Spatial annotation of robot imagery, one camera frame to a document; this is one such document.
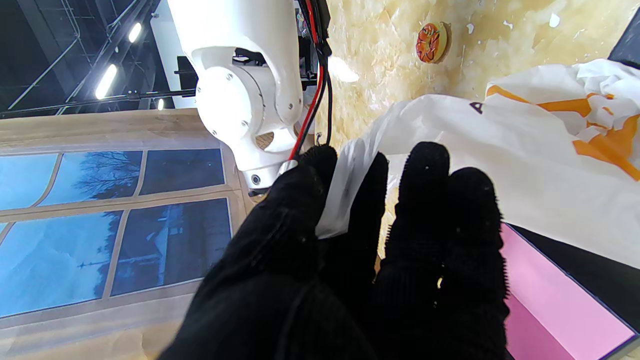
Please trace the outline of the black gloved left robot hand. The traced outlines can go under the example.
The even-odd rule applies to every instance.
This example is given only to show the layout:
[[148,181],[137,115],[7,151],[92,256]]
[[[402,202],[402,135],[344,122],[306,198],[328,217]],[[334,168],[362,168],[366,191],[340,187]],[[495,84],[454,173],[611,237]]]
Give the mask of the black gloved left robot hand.
[[314,146],[274,183],[201,281],[160,360],[505,360],[508,280],[493,182],[420,142],[379,269],[389,164],[377,153],[348,230],[320,239],[338,154]]

